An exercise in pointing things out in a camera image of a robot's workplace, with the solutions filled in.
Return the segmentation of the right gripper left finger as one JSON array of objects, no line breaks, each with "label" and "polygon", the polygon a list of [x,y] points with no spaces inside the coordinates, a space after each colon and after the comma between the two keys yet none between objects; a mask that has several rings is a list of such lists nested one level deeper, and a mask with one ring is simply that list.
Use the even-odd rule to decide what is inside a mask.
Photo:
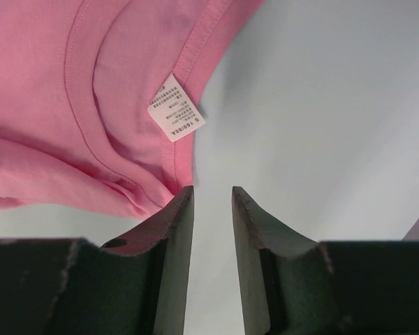
[{"label": "right gripper left finger", "polygon": [[182,334],[193,188],[97,246],[0,239],[0,334]]}]

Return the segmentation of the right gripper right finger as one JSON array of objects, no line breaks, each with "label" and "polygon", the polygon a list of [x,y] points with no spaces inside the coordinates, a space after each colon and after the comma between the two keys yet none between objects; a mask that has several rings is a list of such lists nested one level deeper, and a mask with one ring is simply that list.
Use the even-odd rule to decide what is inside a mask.
[{"label": "right gripper right finger", "polygon": [[419,334],[419,241],[313,241],[232,190],[247,334]]}]

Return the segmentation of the pink t shirt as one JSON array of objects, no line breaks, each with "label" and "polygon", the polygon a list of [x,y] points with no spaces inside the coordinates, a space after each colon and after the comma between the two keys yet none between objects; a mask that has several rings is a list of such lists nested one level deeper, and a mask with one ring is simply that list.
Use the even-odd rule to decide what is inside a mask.
[{"label": "pink t shirt", "polygon": [[193,182],[203,90],[259,1],[0,1],[0,209],[146,218]]}]

